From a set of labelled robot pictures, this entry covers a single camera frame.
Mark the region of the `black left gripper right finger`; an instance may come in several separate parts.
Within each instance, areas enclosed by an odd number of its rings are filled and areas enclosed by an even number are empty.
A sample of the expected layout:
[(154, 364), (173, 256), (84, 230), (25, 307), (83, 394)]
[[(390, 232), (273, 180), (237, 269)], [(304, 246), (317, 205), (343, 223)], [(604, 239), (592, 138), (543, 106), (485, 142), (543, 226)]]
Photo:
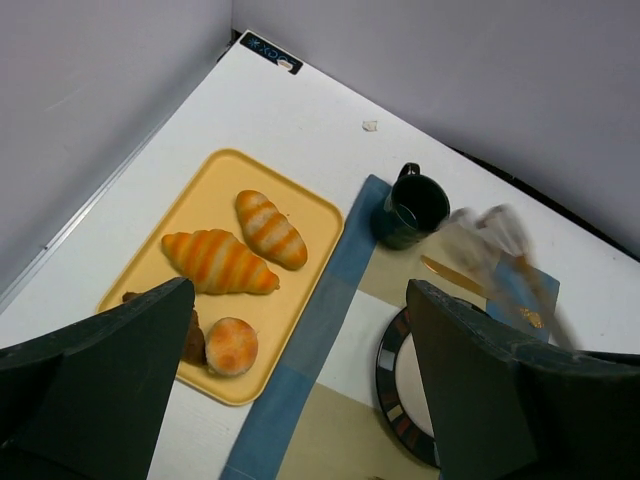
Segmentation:
[(410, 329), (445, 479), (635, 479), (639, 359), (568, 351), (423, 280)]

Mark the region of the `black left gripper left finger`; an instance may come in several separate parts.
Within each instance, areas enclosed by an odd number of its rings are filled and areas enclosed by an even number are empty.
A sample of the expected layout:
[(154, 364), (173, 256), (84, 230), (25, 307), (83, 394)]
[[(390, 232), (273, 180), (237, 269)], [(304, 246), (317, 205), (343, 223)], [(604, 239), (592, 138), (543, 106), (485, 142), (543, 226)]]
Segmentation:
[(146, 478), (194, 299), (174, 278), (2, 349), (2, 478)]

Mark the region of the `round bread bun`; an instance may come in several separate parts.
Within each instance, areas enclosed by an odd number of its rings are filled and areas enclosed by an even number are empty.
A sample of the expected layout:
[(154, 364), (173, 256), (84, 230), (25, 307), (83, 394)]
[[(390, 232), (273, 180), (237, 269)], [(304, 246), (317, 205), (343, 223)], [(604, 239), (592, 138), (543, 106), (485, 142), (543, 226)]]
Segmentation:
[(205, 356), (209, 369), (225, 377), (246, 373), (258, 354), (257, 333), (244, 320), (225, 317), (205, 335)]

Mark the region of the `metal tongs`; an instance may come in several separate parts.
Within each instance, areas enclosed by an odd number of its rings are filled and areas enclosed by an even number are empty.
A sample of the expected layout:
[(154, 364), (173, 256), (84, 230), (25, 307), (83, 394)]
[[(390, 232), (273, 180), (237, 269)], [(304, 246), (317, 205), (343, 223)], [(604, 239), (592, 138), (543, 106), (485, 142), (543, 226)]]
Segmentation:
[(444, 250), (487, 288), (490, 299), (517, 328), (530, 324), (523, 314), (523, 294), (533, 302), (542, 326), (557, 346), (576, 351), (572, 329), (555, 310), (543, 277), (533, 264), (529, 236), (515, 210), (496, 205), (477, 216), (468, 208), (453, 211), (438, 227)]

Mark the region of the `striped bread roll far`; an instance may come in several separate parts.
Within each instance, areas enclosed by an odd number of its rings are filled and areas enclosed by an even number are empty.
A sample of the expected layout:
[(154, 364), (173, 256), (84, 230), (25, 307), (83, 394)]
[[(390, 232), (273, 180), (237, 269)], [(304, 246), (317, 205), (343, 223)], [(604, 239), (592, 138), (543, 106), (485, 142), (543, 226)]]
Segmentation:
[(235, 210), (245, 241), (258, 255), (288, 270), (307, 263), (307, 246), (299, 231), (264, 194), (240, 191)]

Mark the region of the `dark rimmed ceramic plate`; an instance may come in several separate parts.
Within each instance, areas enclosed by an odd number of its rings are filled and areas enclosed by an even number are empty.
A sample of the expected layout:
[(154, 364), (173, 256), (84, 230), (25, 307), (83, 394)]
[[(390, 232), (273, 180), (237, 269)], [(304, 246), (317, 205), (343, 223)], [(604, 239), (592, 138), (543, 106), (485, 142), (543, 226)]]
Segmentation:
[(417, 422), (411, 413), (409, 394), (418, 391), (426, 406), (424, 392), (404, 384), (420, 380), (411, 336), (408, 309), (402, 308), (389, 322), (379, 342), (375, 360), (375, 390), (382, 416), (393, 436), (416, 460), (440, 468), (437, 447), (430, 427)]

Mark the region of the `brown chocolate croissant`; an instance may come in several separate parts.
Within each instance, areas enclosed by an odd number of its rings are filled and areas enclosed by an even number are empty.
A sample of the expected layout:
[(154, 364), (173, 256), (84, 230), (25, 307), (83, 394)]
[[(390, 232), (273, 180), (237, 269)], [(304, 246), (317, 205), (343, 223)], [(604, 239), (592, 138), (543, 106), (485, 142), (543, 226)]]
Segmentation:
[[(138, 292), (125, 292), (122, 295), (122, 302), (127, 303), (141, 295), (142, 293)], [(161, 309), (162, 315), (167, 318), (171, 317), (170, 314), (174, 313), (172, 309), (172, 304), (168, 307), (163, 307)], [(190, 322), (181, 353), (181, 360), (197, 367), (204, 367), (207, 363), (204, 333), (200, 326), (199, 316), (195, 308), (192, 308), (191, 310)]]

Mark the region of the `gold knife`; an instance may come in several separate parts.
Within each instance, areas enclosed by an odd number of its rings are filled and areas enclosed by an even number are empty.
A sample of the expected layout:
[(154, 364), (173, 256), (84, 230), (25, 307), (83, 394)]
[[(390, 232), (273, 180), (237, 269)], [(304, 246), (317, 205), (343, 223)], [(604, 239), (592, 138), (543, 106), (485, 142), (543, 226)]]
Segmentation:
[(421, 262), (433, 273), (455, 284), (456, 286), (461, 287), (483, 298), (486, 298), (486, 299), (489, 298), (488, 292), (484, 289), (483, 286), (481, 286), (479, 283), (475, 282), (471, 278), (463, 275), (462, 273), (459, 273), (447, 267), (446, 265), (443, 265), (437, 262), (436, 260), (431, 259), (425, 255), (421, 256)]

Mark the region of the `blue beige placemat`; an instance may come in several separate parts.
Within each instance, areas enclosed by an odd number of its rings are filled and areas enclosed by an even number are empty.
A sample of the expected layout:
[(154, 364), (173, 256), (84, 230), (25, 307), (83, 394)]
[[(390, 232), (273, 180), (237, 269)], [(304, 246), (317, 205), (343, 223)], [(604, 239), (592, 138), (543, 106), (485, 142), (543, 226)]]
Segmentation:
[[(439, 479), (393, 436), (375, 390), (375, 360), (389, 322), (405, 307), (411, 279), (424, 279), (495, 320), (481, 296), (425, 268), (445, 256), (433, 242), (404, 252), (376, 245), (369, 229), (387, 182), (368, 177), (346, 230), (264, 393), (251, 407), (222, 475), (226, 479)], [(431, 427), (418, 391), (417, 422)]]

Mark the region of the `striped orange croissant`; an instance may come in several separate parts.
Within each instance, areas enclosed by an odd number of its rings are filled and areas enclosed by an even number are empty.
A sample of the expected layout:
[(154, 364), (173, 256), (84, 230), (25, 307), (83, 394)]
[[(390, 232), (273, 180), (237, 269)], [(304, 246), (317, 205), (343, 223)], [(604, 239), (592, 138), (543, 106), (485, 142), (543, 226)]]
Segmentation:
[(166, 234), (162, 253), (172, 267), (191, 280), (198, 293), (267, 295), (279, 288), (279, 277), (232, 233), (197, 230)]

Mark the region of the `dark green mug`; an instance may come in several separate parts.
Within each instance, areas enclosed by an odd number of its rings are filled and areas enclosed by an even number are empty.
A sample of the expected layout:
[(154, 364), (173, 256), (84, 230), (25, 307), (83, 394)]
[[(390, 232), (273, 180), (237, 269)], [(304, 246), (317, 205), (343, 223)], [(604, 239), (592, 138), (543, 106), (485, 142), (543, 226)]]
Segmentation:
[(374, 238), (392, 250), (406, 250), (435, 233), (450, 215), (441, 186), (422, 175), (416, 163), (406, 163), (390, 192), (373, 209)]

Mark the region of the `yellow plastic tray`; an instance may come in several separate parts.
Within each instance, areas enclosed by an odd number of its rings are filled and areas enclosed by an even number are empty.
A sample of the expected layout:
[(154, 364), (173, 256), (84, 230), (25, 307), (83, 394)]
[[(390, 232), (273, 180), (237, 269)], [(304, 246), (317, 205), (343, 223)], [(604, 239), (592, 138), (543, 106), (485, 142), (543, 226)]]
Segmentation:
[(240, 237), (234, 203), (247, 189), (266, 195), (288, 218), (307, 246), (308, 261), (297, 271), (271, 264), (280, 287), (269, 295), (197, 295), (195, 309), (203, 330), (221, 318), (235, 317), (257, 332), (257, 360), (243, 375), (225, 378), (187, 362), (178, 367), (178, 379), (230, 406), (251, 403), (265, 389), (343, 233), (344, 218), (335, 205), (238, 150), (218, 150), (202, 164), (97, 307), (109, 310), (120, 305), (125, 292), (145, 292), (175, 277), (160, 249), (165, 234), (219, 228)]

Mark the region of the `small white paper scrap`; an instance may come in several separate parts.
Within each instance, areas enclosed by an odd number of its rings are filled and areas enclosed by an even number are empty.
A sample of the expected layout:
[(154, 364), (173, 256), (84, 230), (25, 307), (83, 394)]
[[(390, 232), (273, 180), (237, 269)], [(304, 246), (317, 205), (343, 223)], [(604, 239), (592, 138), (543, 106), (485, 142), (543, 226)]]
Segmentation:
[(363, 121), (362, 129), (365, 132), (376, 132), (378, 130), (378, 122), (375, 120)]

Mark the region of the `left blue logo sticker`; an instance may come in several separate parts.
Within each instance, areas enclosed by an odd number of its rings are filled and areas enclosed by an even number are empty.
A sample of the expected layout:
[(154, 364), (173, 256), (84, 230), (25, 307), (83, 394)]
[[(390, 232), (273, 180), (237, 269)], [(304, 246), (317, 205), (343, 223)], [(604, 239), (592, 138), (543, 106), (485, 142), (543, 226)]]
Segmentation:
[(304, 65), (298, 58), (252, 32), (246, 32), (240, 38), (240, 44), (291, 75), (297, 75)]

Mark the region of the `aluminium table frame rail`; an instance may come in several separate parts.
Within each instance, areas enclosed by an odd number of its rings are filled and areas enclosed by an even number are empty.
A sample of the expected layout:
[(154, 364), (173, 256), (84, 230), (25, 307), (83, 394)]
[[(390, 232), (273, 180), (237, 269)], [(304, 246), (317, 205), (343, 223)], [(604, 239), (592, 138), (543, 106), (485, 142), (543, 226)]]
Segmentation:
[(114, 113), (102, 130), (77, 142), (65, 140), (61, 154), (37, 155), (40, 180), (18, 181), (1, 174), (1, 306), (7, 308), (35, 278), (55, 251), (122, 176), (235, 42), (229, 30), (184, 60), (171, 62), (163, 75), (147, 74), (140, 89), (122, 81), (113, 93), (86, 83), (51, 107), (54, 122), (70, 125), (72, 100), (91, 100), (75, 132), (94, 126), (107, 109)]

